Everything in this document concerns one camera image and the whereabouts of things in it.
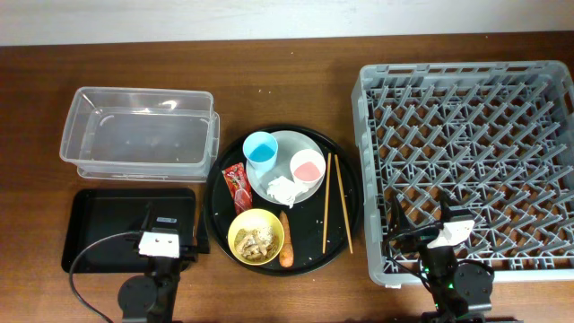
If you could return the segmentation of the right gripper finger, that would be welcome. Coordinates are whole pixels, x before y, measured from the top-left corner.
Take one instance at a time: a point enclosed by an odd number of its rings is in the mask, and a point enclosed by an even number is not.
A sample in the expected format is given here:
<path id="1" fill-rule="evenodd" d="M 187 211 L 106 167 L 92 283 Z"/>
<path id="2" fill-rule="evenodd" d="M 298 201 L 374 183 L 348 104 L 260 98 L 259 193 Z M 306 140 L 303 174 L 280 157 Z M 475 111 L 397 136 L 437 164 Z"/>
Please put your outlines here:
<path id="1" fill-rule="evenodd" d="M 448 192 L 439 193 L 439 203 L 441 215 L 439 220 L 442 223 L 462 222 L 471 219 L 471 211 L 454 201 Z"/>
<path id="2" fill-rule="evenodd" d="M 391 232 L 398 233 L 402 231 L 408 231 L 411 229 L 411 223 L 408 217 L 404 213 L 404 209 L 401 206 L 400 201 L 397 199 L 396 195 L 391 196 L 391 219 L 389 228 Z"/>

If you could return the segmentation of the yellow bowl with food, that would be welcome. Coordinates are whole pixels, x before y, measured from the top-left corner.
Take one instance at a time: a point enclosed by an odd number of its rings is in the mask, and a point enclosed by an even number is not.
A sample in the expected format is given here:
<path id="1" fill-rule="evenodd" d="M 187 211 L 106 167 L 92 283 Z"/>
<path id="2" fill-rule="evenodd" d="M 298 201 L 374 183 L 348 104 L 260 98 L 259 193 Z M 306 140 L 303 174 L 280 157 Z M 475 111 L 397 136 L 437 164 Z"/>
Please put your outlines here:
<path id="1" fill-rule="evenodd" d="M 249 266 L 262 266 L 275 259 L 284 237 L 279 217 L 264 209 L 250 209 L 237 215 L 227 235 L 232 255 Z"/>

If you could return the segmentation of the wooden chopstick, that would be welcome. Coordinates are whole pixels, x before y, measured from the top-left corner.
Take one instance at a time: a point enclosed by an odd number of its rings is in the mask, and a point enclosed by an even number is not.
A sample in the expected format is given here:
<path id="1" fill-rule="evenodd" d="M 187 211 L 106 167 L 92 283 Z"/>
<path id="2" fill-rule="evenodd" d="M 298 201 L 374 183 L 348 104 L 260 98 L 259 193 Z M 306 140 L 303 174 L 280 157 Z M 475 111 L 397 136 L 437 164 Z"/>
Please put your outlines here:
<path id="1" fill-rule="evenodd" d="M 340 162 L 339 162 L 339 158 L 338 158 L 337 154 L 335 155 L 335 170 L 336 170 L 336 176 L 337 176 L 337 181 L 338 181 L 341 205 L 342 205 L 342 209 L 343 209 L 344 227 L 345 227 L 346 238 L 347 238 L 347 242 L 348 242 L 349 251 L 351 254 L 353 254 L 351 226 L 350 226 L 349 215 L 348 215 L 346 199 L 345 199 L 345 194 L 344 194 L 344 183 L 343 183 L 343 178 L 342 178 L 342 174 L 341 174 L 341 167 L 340 167 Z"/>
<path id="2" fill-rule="evenodd" d="M 326 173 L 325 173 L 325 203 L 324 203 L 324 221 L 323 221 L 323 236 L 322 236 L 322 254 L 326 254 L 326 237 L 328 228 L 328 210 L 330 199 L 330 172 L 331 172 L 331 158 L 332 154 L 328 153 L 326 158 Z"/>

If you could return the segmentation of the red snack wrapper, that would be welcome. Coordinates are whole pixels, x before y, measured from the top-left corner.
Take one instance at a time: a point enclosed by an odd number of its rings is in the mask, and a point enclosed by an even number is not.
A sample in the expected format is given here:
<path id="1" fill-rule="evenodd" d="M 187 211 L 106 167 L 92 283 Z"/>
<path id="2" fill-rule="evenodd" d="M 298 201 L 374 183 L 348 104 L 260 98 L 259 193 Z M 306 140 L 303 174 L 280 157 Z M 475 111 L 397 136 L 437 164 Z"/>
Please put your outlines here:
<path id="1" fill-rule="evenodd" d="M 222 171 L 225 183 L 233 199 L 236 214 L 252 208 L 252 192 L 243 162 L 231 165 Z"/>

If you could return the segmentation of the white tissue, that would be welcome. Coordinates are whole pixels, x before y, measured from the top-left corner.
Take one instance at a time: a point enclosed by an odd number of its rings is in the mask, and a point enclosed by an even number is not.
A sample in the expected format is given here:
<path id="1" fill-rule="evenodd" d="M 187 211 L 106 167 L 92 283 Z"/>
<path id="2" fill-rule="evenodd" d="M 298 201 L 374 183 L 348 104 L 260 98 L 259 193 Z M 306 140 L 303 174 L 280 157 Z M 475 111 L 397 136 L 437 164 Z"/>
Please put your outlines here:
<path id="1" fill-rule="evenodd" d="M 268 184 L 266 193 L 279 204 L 292 208 L 295 204 L 296 197 L 306 193 L 308 190 L 309 189 L 304 185 L 281 176 Z"/>

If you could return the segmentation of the pink plastic cup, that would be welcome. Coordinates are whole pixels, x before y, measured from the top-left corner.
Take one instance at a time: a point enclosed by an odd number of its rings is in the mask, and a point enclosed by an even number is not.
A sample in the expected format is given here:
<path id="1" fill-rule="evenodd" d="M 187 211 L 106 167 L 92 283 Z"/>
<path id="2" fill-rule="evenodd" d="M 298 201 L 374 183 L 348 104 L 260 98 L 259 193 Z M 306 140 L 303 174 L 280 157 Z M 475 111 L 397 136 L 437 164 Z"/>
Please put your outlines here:
<path id="1" fill-rule="evenodd" d="M 313 149 L 300 150 L 291 157 L 290 171 L 296 184 L 312 188 L 325 175 L 325 157 Z"/>

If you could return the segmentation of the light blue plastic cup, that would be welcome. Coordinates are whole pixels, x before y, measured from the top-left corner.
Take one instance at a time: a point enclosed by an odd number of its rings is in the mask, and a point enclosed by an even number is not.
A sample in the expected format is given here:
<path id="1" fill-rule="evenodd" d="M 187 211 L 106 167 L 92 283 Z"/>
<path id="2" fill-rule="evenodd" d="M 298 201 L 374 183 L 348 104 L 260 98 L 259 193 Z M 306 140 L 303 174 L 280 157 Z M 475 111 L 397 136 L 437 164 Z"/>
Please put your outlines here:
<path id="1" fill-rule="evenodd" d="M 273 135 L 258 131 L 250 134 L 244 141 L 242 150 L 248 163 L 255 171 L 265 173 L 276 164 L 278 142 Z"/>

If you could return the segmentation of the grey round plate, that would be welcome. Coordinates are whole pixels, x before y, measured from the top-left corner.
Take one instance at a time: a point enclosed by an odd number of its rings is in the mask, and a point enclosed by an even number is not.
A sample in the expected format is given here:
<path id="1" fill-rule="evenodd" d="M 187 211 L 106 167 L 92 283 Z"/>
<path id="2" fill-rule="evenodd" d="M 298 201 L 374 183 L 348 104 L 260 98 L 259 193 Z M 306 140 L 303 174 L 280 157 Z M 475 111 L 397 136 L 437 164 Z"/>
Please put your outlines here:
<path id="1" fill-rule="evenodd" d="M 278 201 L 269 192 L 269 188 L 274 180 L 285 178 L 306 188 L 305 191 L 297 194 L 293 201 L 294 204 L 310 198 L 323 182 L 326 171 L 326 157 L 321 152 L 316 141 L 301 132 L 280 130 L 271 133 L 271 135 L 278 143 L 277 157 L 273 168 L 261 173 L 256 170 L 253 163 L 250 161 L 246 162 L 248 181 L 254 192 L 264 200 L 280 205 L 282 202 Z M 313 162 L 318 168 L 320 175 L 317 179 L 308 181 L 295 176 L 295 170 L 306 162 Z"/>

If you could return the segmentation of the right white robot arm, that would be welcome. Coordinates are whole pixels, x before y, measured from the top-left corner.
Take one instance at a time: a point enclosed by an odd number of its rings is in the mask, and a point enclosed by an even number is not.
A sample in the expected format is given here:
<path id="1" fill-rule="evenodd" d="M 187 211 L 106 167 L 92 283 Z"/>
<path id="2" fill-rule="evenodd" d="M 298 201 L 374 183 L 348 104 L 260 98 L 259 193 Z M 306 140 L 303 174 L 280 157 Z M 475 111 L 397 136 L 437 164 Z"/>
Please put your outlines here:
<path id="1" fill-rule="evenodd" d="M 408 273 L 420 279 L 435 305 L 434 311 L 421 315 L 422 322 L 484 322 L 484 313 L 491 310 L 494 270 L 480 261 L 459 260 L 455 254 L 455 247 L 473 231 L 473 214 L 446 192 L 439 194 L 439 204 L 440 218 L 416 227 L 393 196 L 383 255 L 395 265 L 399 262 L 389 255 L 392 247 L 403 255 L 419 255 L 422 270 Z"/>

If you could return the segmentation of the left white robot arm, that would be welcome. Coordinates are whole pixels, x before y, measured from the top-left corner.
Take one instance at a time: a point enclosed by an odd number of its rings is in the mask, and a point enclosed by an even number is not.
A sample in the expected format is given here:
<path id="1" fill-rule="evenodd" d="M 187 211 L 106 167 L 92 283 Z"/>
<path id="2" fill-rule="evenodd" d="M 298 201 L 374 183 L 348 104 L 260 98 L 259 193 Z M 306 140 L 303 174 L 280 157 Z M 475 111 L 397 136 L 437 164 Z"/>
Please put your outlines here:
<path id="1" fill-rule="evenodd" d="M 196 202 L 150 202 L 135 233 L 135 252 L 146 261 L 117 294 L 124 322 L 171 322 L 181 273 L 210 252 L 196 236 Z"/>

